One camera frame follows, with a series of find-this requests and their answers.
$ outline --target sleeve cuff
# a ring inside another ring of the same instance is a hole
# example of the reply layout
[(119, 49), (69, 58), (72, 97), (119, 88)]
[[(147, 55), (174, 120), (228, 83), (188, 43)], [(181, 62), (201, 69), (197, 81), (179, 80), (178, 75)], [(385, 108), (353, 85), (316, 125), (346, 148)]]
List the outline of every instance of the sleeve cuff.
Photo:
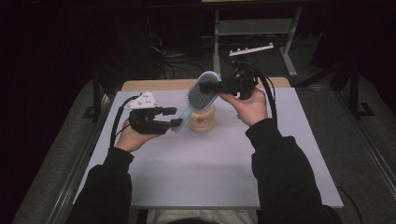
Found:
[(116, 147), (110, 147), (103, 165), (113, 169), (122, 170), (123, 172), (128, 172), (129, 165), (133, 160), (134, 156), (129, 152)]
[(245, 134), (255, 149), (262, 145), (278, 142), (282, 138), (273, 119), (263, 119), (255, 123), (247, 129)]

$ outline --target black sleeve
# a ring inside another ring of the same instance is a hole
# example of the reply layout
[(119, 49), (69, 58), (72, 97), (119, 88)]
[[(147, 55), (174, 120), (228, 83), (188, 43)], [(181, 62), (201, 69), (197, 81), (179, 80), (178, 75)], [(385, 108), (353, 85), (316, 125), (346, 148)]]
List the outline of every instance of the black sleeve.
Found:
[(130, 153), (111, 147), (103, 165), (88, 173), (66, 223), (128, 223), (132, 183), (128, 174), (134, 159)]
[(247, 132), (255, 148), (252, 171), (258, 180), (264, 223), (335, 223), (322, 205), (314, 173), (293, 137), (283, 137), (271, 119)]

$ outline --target white table surface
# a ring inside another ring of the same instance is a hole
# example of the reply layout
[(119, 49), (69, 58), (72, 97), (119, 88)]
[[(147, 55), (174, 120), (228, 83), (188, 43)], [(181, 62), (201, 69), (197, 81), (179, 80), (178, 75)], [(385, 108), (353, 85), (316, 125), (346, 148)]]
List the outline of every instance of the white table surface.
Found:
[[(88, 171), (105, 160), (110, 133), (118, 107), (142, 91), (118, 92), (104, 129), (81, 181)], [(152, 91), (158, 106), (177, 107), (176, 119), (186, 108), (187, 91)], [(248, 128), (236, 112), (220, 98), (215, 101), (216, 126), (209, 133), (195, 133), (186, 125), (180, 133), (169, 130), (133, 153), (129, 174), (133, 183), (132, 206), (139, 208), (259, 209), (257, 180), (251, 171), (254, 152), (245, 136)], [(323, 204), (342, 207), (343, 203), (318, 149), (298, 96), (293, 88), (276, 88), (278, 128), (292, 135), (313, 167)], [(124, 110), (122, 122), (128, 118)]]

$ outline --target hairbrush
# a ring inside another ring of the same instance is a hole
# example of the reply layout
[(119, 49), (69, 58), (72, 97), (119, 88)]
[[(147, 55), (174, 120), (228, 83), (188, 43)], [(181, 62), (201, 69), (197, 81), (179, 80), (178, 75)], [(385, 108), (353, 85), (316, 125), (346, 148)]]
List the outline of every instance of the hairbrush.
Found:
[(186, 121), (189, 119), (192, 112), (208, 109), (218, 97), (218, 91), (216, 90), (202, 93), (199, 84), (204, 82), (217, 83), (219, 81), (221, 81), (221, 77), (217, 73), (211, 71), (204, 72), (198, 77), (195, 84), (186, 94), (187, 108), (179, 117), (179, 119), (182, 119), (182, 122), (180, 126), (172, 127), (172, 132), (180, 132), (181, 128), (186, 124)]

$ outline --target brush bristles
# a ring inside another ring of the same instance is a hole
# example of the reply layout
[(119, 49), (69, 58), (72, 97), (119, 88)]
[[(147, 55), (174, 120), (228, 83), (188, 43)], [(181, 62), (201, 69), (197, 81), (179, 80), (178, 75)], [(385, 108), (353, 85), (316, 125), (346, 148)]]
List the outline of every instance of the brush bristles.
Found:
[(217, 96), (216, 91), (212, 91), (210, 93), (201, 93), (201, 90), (199, 88), (199, 83), (202, 82), (218, 82), (219, 80), (213, 76), (213, 75), (204, 75), (203, 77), (200, 77), (191, 87), (191, 89), (187, 92), (187, 101), (190, 104), (191, 107), (193, 107), (195, 110), (205, 110), (210, 106), (210, 103), (212, 102), (213, 98)]

